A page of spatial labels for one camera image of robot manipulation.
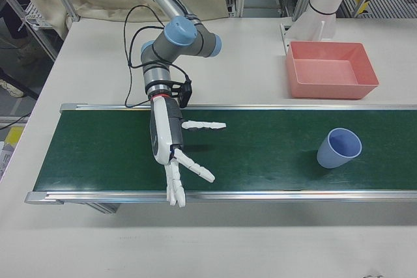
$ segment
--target shoe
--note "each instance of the shoe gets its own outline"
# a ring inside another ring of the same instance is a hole
[[[29,40],[26,45],[21,46],[18,51],[18,62],[20,65],[29,65],[45,56],[45,52],[35,40]]]
[[[0,79],[0,86],[2,86],[4,89],[6,89],[12,97],[21,98],[21,97],[25,96],[23,91],[17,89],[15,86],[13,86],[11,84],[6,83],[2,79]]]

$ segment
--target black cable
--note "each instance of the black cable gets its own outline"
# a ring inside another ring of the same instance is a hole
[[[131,41],[130,41],[130,47],[129,47],[129,52],[128,52],[128,50],[127,50],[127,47],[126,47],[126,25],[127,25],[127,22],[128,22],[128,19],[129,19],[129,16],[130,16],[130,14],[133,12],[133,10],[135,10],[136,8],[140,8],[140,7],[145,7],[145,8],[148,8],[153,14],[154,14],[154,16],[155,16],[155,18],[158,20],[158,22],[163,26],[163,27],[159,27],[159,26],[153,26],[153,25],[150,25],[150,26],[145,26],[145,27],[141,27],[140,29],[138,29],[136,32],[135,32],[135,34],[133,35],[133,37],[132,37],[132,39],[131,39]],[[164,29],[164,27],[165,27],[165,25],[162,23],[162,21],[160,20],[160,18],[158,17],[158,15],[155,13],[155,11],[153,11],[153,9],[151,8],[151,7],[149,7],[149,6],[147,6],[147,5],[137,5],[137,6],[134,6],[133,8],[131,8],[130,10],[129,10],[129,12],[128,12],[128,14],[126,15],[126,19],[124,19],[124,25],[123,25],[123,44],[124,44],[124,54],[126,55],[126,60],[127,60],[127,63],[128,63],[128,68],[129,68],[129,76],[130,76],[130,83],[129,83],[129,91],[128,91],[128,94],[127,94],[127,96],[126,96],[126,98],[125,98],[125,100],[124,100],[124,106],[125,107],[127,107],[127,108],[132,108],[132,107],[135,107],[135,106],[138,106],[138,105],[141,105],[141,104],[144,104],[144,103],[146,103],[146,102],[148,102],[148,101],[150,101],[150,100],[145,100],[144,102],[141,102],[141,103],[139,103],[139,104],[135,104],[135,105],[128,105],[128,99],[129,99],[129,96],[130,96],[130,93],[132,92],[132,82],[133,82],[133,75],[132,75],[132,69],[133,68],[142,68],[142,67],[144,67],[144,66],[148,66],[148,65],[157,65],[157,64],[160,64],[160,65],[162,65],[162,66],[166,66],[166,65],[168,65],[168,66],[172,66],[172,67],[174,67],[174,68],[176,68],[177,70],[179,70],[181,73],[183,73],[184,74],[184,76],[185,76],[185,79],[186,79],[186,82],[188,81],[188,82],[191,82],[190,81],[190,78],[188,77],[188,74],[182,69],[182,68],[180,68],[179,66],[177,66],[177,65],[175,65],[175,64],[173,64],[173,63],[171,63],[171,62],[167,62],[167,61],[151,61],[151,62],[147,62],[147,63],[142,63],[142,64],[139,64],[139,65],[137,65],[137,66],[134,66],[134,65],[132,65],[132,51],[133,51],[133,46],[134,46],[134,42],[135,42],[135,39],[137,38],[137,36],[139,35],[139,33],[140,32],[142,32],[142,31],[144,31],[145,29]]]
[[[181,3],[181,0],[172,0],[181,10],[182,13],[187,16],[190,13],[188,12],[187,8]]]
[[[160,27],[160,26],[150,25],[150,26],[141,27],[140,29],[138,29],[136,31],[135,35],[133,35],[132,40],[130,41],[129,54],[128,54],[129,55],[129,57],[128,57],[128,65],[129,66],[132,66],[132,50],[133,50],[133,45],[134,45],[135,39],[139,35],[139,33],[142,32],[145,29],[164,29],[164,28]]]
[[[0,130],[5,130],[6,128],[11,127],[12,125],[15,125],[16,123],[19,123],[19,121],[20,121],[21,119],[23,119],[23,118],[25,118],[25,117],[28,117],[30,114],[32,114],[32,112],[29,112],[28,114],[26,114],[26,115],[24,115],[24,116],[20,117],[19,119],[15,120],[14,122],[11,122],[10,124],[8,124],[8,125],[6,125],[6,126],[3,126],[2,128],[0,128]]]
[[[129,10],[129,12],[127,13],[127,15],[126,15],[126,19],[124,19],[124,25],[123,25],[123,44],[124,44],[124,54],[126,55],[126,60],[127,60],[127,62],[128,62],[128,67],[129,67],[129,74],[130,74],[130,85],[129,85],[129,91],[128,91],[128,94],[127,94],[127,96],[126,96],[126,99],[124,100],[124,106],[125,107],[132,107],[132,106],[130,106],[130,105],[128,105],[127,104],[127,102],[128,102],[128,99],[129,99],[129,96],[130,96],[130,93],[131,93],[131,91],[132,91],[132,80],[133,80],[133,77],[132,77],[132,67],[131,67],[131,65],[132,65],[132,63],[131,63],[131,60],[130,60],[130,58],[129,58],[129,55],[128,55],[128,49],[127,49],[127,47],[126,47],[126,25],[127,25],[127,23],[128,23],[128,19],[129,19],[129,16],[131,15],[131,13],[136,9],[136,8],[148,8],[152,13],[153,13],[153,15],[155,16],[155,18],[158,20],[158,22],[163,26],[163,27],[165,27],[165,25],[164,25],[164,23],[162,23],[162,21],[161,21],[161,19],[158,17],[158,15],[155,13],[155,11],[150,7],[150,6],[147,6],[147,5],[137,5],[137,6],[134,6],[133,8],[131,8],[130,10]]]

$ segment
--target blue joint cap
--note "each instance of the blue joint cap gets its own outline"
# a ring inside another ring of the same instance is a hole
[[[165,26],[164,34],[167,40],[180,47],[191,45],[197,37],[194,24],[184,16],[176,16]]]
[[[146,48],[148,48],[150,45],[152,45],[154,43],[154,40],[149,40],[148,42],[145,42],[143,45],[142,45],[142,48],[141,48],[141,54],[145,51],[145,49]]]
[[[214,34],[214,36],[216,36],[216,45],[215,45],[211,55],[209,55],[209,57],[217,56],[219,54],[220,50],[222,50],[222,40],[220,39],[220,37],[218,35]]]

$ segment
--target white table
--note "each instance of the white table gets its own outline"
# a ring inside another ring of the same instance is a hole
[[[351,104],[291,99],[279,22],[207,22],[224,49],[177,62],[193,79],[191,103]],[[335,39],[363,42],[381,84],[354,103],[417,104],[417,20],[338,23]],[[416,276],[416,203],[124,204],[113,216],[77,204],[24,204],[60,105],[124,101],[121,35],[121,23],[73,24],[0,184],[0,277]],[[155,36],[147,33],[136,50]],[[131,99],[145,99],[140,70]]]

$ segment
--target white robotic finger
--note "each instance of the white robotic finger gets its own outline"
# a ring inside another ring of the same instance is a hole
[[[167,176],[167,201],[174,206],[177,203],[173,188],[173,171],[171,164],[165,165],[165,173]]]
[[[185,130],[221,130],[226,128],[225,123],[218,123],[218,122],[196,122],[194,120],[187,120],[186,122],[182,123],[182,128]]]
[[[197,174],[201,178],[204,178],[208,182],[213,182],[214,179],[216,179],[208,169],[194,162],[192,159],[186,156],[180,149],[174,150],[174,157],[187,169],[193,171],[195,174]]]
[[[179,171],[178,161],[175,159],[171,160],[171,170],[172,170],[172,190],[175,199],[178,201],[180,208],[185,206],[185,192],[181,183],[181,175]]]

